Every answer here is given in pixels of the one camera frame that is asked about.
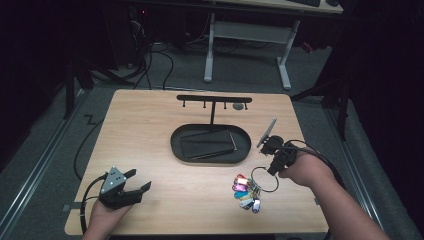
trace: gray carpet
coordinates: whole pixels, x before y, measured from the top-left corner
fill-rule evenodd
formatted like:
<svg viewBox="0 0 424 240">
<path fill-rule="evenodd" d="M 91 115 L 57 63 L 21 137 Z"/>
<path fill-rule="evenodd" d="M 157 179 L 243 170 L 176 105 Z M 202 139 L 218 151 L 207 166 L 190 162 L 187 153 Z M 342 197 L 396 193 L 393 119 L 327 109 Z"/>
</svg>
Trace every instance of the gray carpet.
<svg viewBox="0 0 424 240">
<path fill-rule="evenodd" d="M 287 92 L 282 88 L 275 56 L 272 56 L 279 47 L 277 45 L 268 45 L 260 50 L 246 46 L 239 47 L 235 51 L 232 51 L 231 47 L 217 49 L 214 79 L 209 84 L 205 84 L 202 80 L 206 50 L 201 48 L 201 45 L 195 47 L 200 49 L 186 48 L 182 51 L 163 45 L 155 46 L 155 50 L 165 49 L 163 53 L 171 56 L 173 60 L 173 70 L 166 82 L 168 90 L 183 88 L 294 95 L 314 85 L 331 51 L 331 49 L 325 49 L 307 54 L 302 49 L 294 48 L 287 62 L 293 89 Z M 149 79 L 154 88 L 160 88 L 171 69 L 171 61 L 161 54 L 152 56 Z M 123 69 L 118 73 L 124 75 L 127 72 L 128 70 Z M 62 140 L 51 155 L 47 171 L 36 185 L 35 191 L 31 193 L 32 196 L 22 213 L 18 214 L 17 221 L 12 223 L 7 239 L 80 239 L 78 236 L 67 236 L 63 230 L 68 217 L 68 212 L 63 211 L 63 206 L 73 202 L 79 186 L 79 180 L 73 172 L 74 158 L 84 138 L 93 129 L 93 124 L 104 118 L 114 91 L 120 88 L 124 87 L 109 81 L 96 81 L 94 89 L 79 98 L 84 100 L 79 102 L 78 111 L 69 122 Z M 138 89 L 148 89 L 146 77 L 142 79 Z M 336 165 L 348 191 L 361 201 L 362 197 L 358 195 L 358 191 L 360 192 L 357 186 L 358 179 L 352 176 L 351 165 L 346 160 L 346 156 L 354 160 L 362 183 L 372 199 L 372 207 L 376 209 L 379 221 L 392 239 L 422 239 L 381 169 L 356 116 L 353 104 L 349 105 L 346 125 L 347 141 L 341 142 L 334 132 L 334 124 L 331 121 L 332 111 L 323 110 L 319 99 L 319 97 L 311 97 L 294 103 L 306 141 L 319 149 Z M 63 124 L 64 102 L 65 94 L 62 90 L 50 108 L 34 124 L 31 134 L 19 152 L 1 173 L 1 216 L 6 215 L 9 206 L 20 189 L 25 186 L 26 179 L 48 147 L 49 141 L 60 124 Z M 95 129 L 81 148 L 77 158 L 77 169 L 80 175 L 84 172 L 99 131 L 100 127 Z M 276 235 L 279 240 L 290 237 L 322 239 L 324 233 Z"/>
</svg>

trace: cable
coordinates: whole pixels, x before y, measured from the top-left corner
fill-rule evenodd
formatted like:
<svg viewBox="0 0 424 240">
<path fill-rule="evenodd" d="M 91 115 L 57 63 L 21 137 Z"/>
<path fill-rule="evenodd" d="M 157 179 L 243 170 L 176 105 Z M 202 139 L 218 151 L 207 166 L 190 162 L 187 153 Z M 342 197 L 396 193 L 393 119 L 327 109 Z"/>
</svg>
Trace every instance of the cable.
<svg viewBox="0 0 424 240">
<path fill-rule="evenodd" d="M 88 200 L 90 200 L 90 199 L 94 199 L 94 198 L 99 198 L 99 196 L 89 197 L 89 198 L 85 199 L 85 201 L 88 201 Z"/>
<path fill-rule="evenodd" d="M 314 155 L 315 157 L 317 157 L 318 159 L 320 159 L 325 165 L 327 165 L 330 170 L 333 172 L 334 178 L 336 179 L 336 181 L 340 184 L 340 186 L 343 187 L 343 189 L 346 189 L 346 186 L 343 182 L 342 176 L 340 175 L 339 171 L 337 170 L 337 168 L 333 165 L 333 163 L 331 163 L 324 155 L 322 155 L 321 153 L 319 153 L 316 149 L 314 149 L 313 147 L 311 147 L 310 145 L 306 144 L 303 141 L 300 140 L 290 140 L 288 142 L 302 142 L 304 143 L 306 146 L 308 146 L 309 148 L 312 149 L 312 151 L 305 149 L 305 148 L 297 148 L 297 150 L 302 151 L 302 152 L 306 152 L 309 153 L 311 155 Z"/>
<path fill-rule="evenodd" d="M 208 43 L 203 43 L 205 40 L 207 40 L 207 38 L 202 39 L 202 40 L 199 40 L 197 42 L 192 42 L 190 44 L 187 44 L 186 47 L 188 47 L 190 49 L 194 49 L 194 50 L 203 50 L 203 49 L 206 49 L 209 46 L 209 44 Z M 193 45 L 196 45 L 196 44 L 201 45 L 201 46 L 200 47 L 193 47 Z"/>
<path fill-rule="evenodd" d="M 220 39 L 220 41 L 216 41 L 217 43 L 218 42 L 220 42 L 220 43 L 225 43 L 225 42 L 229 42 L 230 44 L 227 44 L 227 45 L 231 45 L 232 43 L 231 42 L 233 42 L 234 40 L 224 40 L 224 39 Z M 215 45 L 214 45 L 214 48 L 213 48 L 213 50 L 215 51 L 215 52 L 217 52 L 217 53 L 222 53 L 222 54 L 228 54 L 228 53 L 232 53 L 232 52 L 234 52 L 234 51 L 236 51 L 237 49 L 238 49 L 238 47 L 239 47 L 239 41 L 238 40 L 236 40 L 235 41 L 235 43 L 233 43 L 235 46 L 234 46 L 234 48 L 233 49 L 231 49 L 231 50 L 229 50 L 229 51 L 219 51 L 219 50 L 217 50 L 216 48 L 215 48 Z"/>
<path fill-rule="evenodd" d="M 188 44 L 191 44 L 191 43 L 196 43 L 196 42 L 200 42 L 200 41 L 203 41 L 203 40 L 205 40 L 205 39 L 208 39 L 208 38 L 206 38 L 206 37 L 204 37 L 204 38 L 202 38 L 204 35 L 205 35 L 205 32 L 206 32 L 206 29 L 208 28 L 208 23 L 209 23 L 209 20 L 210 20 L 210 18 L 211 18 L 211 14 L 209 13 L 208 14 L 208 16 L 207 16 L 207 18 L 206 18 L 206 23 L 205 23 L 205 27 L 203 28 L 203 31 L 202 31 L 202 33 L 199 35 L 199 37 L 198 38 L 196 38 L 195 40 L 193 40 L 193 41 L 190 41 L 190 42 L 187 42 L 186 44 L 188 45 Z"/>
<path fill-rule="evenodd" d="M 81 152 L 82 147 L 84 146 L 85 142 L 87 141 L 88 137 L 90 137 L 90 135 L 93 133 L 93 131 L 104 121 L 104 119 L 100 120 L 98 123 L 96 123 L 96 125 L 90 130 L 90 132 L 85 136 L 84 140 L 82 141 L 82 143 L 80 144 L 80 146 L 78 147 L 77 153 L 75 154 L 74 157 L 74 173 L 77 176 L 77 178 L 82 181 L 82 177 L 79 175 L 78 171 L 77 171 L 77 159 L 78 159 L 78 155 Z"/>
<path fill-rule="evenodd" d="M 152 47 L 150 47 L 150 50 L 149 50 L 149 57 L 150 57 L 150 60 L 149 60 L 149 66 L 146 68 L 146 70 L 144 70 L 144 73 L 143 73 L 143 75 L 141 75 L 141 77 L 137 80 L 137 82 L 134 84 L 134 87 L 133 87 L 133 89 L 136 89 L 137 88 L 137 86 L 138 86 L 138 84 L 140 83 L 140 81 L 141 81 L 141 79 L 143 79 L 143 77 L 145 76 L 145 75 L 147 75 L 147 72 L 149 71 L 149 69 L 150 69 L 150 67 L 152 66 Z M 150 79 L 147 77 L 147 83 L 149 84 L 149 88 L 150 88 L 150 90 L 152 90 L 152 85 L 151 85 L 151 83 L 150 83 Z"/>
<path fill-rule="evenodd" d="M 167 55 L 167 54 L 165 54 L 165 53 L 163 53 L 163 52 L 152 52 L 151 51 L 151 54 L 152 53 L 156 53 L 156 54 L 161 54 L 161 55 L 163 55 L 163 56 L 165 56 L 165 57 L 167 57 L 167 58 L 169 58 L 169 60 L 171 60 L 171 69 L 169 70 L 169 72 L 168 72 L 168 75 L 166 75 L 166 77 L 165 77 L 165 79 L 163 80 L 163 83 L 162 83 L 162 90 L 164 90 L 165 91 L 165 83 L 166 83 L 166 81 L 168 80 L 168 77 L 169 77 L 169 75 L 171 75 L 171 72 L 172 72 L 172 70 L 174 69 L 174 61 L 172 60 L 172 58 L 169 56 L 169 55 Z"/>
<path fill-rule="evenodd" d="M 93 187 L 94 184 L 96 184 L 98 181 L 106 180 L 108 174 L 109 173 L 106 172 L 102 176 L 98 177 L 96 180 L 90 183 L 90 185 L 88 185 L 87 189 L 85 190 L 85 193 L 81 202 L 81 207 L 80 207 L 80 222 L 81 222 L 81 230 L 83 234 L 85 233 L 85 231 L 87 231 L 87 222 L 85 220 L 85 202 L 88 200 L 87 198 L 88 192 L 90 191 L 91 187 Z"/>
<path fill-rule="evenodd" d="M 273 44 L 273 43 L 266 42 L 266 43 L 263 43 L 263 45 L 261 45 L 261 46 L 254 46 L 254 45 L 251 45 L 251 44 L 247 44 L 248 42 L 250 43 L 250 41 L 240 41 L 239 44 L 241 46 L 253 48 L 253 49 L 262 49 L 262 48 L 265 48 L 265 47 Z"/>
</svg>

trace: table leg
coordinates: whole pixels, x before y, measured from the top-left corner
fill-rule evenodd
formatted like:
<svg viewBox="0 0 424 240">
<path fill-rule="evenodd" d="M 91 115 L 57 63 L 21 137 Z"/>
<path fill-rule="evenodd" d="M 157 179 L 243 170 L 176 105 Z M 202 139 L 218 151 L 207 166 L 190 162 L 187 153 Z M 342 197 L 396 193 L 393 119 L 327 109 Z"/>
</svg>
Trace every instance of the table leg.
<svg viewBox="0 0 424 240">
<path fill-rule="evenodd" d="M 287 69 L 286 69 L 286 61 L 287 61 L 287 58 L 289 56 L 290 49 L 293 45 L 294 38 L 296 37 L 296 33 L 297 33 L 297 29 L 299 28 L 299 24 L 300 24 L 299 20 L 296 20 L 294 22 L 293 27 L 292 27 L 290 34 L 289 34 L 289 39 L 287 41 L 286 48 L 284 50 L 284 54 L 283 54 L 282 57 L 277 58 L 278 69 L 280 70 L 280 77 L 281 77 L 281 81 L 283 82 L 284 90 L 290 90 L 291 89 L 290 79 L 289 79 L 289 76 L 287 74 Z"/>
<path fill-rule="evenodd" d="M 212 71 L 213 71 L 213 39 L 215 35 L 215 13 L 211 13 L 211 23 L 209 29 L 209 48 L 208 55 L 206 56 L 205 66 L 205 82 L 212 82 Z"/>
</svg>

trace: dark background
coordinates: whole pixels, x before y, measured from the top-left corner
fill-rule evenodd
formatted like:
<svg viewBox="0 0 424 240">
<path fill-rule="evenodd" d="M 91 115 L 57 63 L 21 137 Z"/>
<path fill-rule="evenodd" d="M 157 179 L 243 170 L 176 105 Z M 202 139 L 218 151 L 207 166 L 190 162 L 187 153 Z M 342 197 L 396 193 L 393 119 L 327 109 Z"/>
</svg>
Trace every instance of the dark background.
<svg viewBox="0 0 424 240">
<path fill-rule="evenodd" d="M 349 96 L 361 123 L 382 167 L 423 234 L 424 211 L 418 196 L 424 182 L 421 155 L 424 135 L 424 3 L 422 0 L 390 3 L 358 1 L 357 5 L 347 8 L 347 12 L 353 16 L 372 16 L 386 9 L 381 6 L 392 3 L 393 7 L 384 14 L 377 14 L 377 23 L 344 28 L 337 43 L 341 48 L 333 51 L 317 84 L 334 78 L 346 80 L 343 73 L 349 71 Z M 110 68 L 133 58 L 118 56 L 126 50 L 119 50 L 119 41 L 114 37 L 123 33 L 111 31 L 113 26 L 107 25 L 101 8 L 96 5 L 89 8 L 64 6 L 64 3 L 53 1 L 1 4 L 1 169 L 10 161 L 32 123 L 48 108 L 63 85 L 66 64 L 72 55 L 71 46 L 84 40 L 88 45 L 81 45 L 81 48 L 101 49 L 104 56 L 90 56 L 90 51 L 85 52 L 94 61 Z M 163 15 L 167 16 L 166 19 L 156 22 L 158 30 L 155 32 L 165 41 L 182 46 L 184 41 L 181 39 L 186 38 L 183 31 L 188 28 L 196 35 L 203 27 L 203 22 L 199 26 L 193 24 L 195 21 L 184 20 L 205 18 L 202 14 L 167 13 Z M 169 26 L 174 32 L 161 31 Z M 333 29 L 336 32 L 340 30 L 336 26 Z M 333 32 L 320 33 L 322 31 L 317 30 L 313 23 L 306 22 L 296 43 L 299 45 L 306 41 L 315 48 L 335 44 L 334 37 L 330 37 L 334 36 Z M 349 59 L 358 51 L 359 57 L 351 62 Z M 338 88 L 327 89 L 323 94 L 335 90 Z"/>
</svg>

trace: hand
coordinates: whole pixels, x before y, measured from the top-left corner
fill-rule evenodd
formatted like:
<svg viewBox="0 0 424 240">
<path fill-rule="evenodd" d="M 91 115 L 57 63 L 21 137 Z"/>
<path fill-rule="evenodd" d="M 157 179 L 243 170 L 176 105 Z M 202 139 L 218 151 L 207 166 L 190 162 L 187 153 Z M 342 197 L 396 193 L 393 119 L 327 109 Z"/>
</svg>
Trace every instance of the hand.
<svg viewBox="0 0 424 240">
<path fill-rule="evenodd" d="M 334 175 L 327 165 L 316 156 L 300 150 L 297 151 L 296 162 L 289 168 L 279 172 L 278 176 L 280 178 L 290 178 L 296 184 L 309 188 L 324 180 L 334 180 Z"/>
<path fill-rule="evenodd" d="M 114 210 L 97 200 L 91 211 L 89 226 L 82 239 L 105 239 L 131 208 L 132 205 Z"/>
</svg>

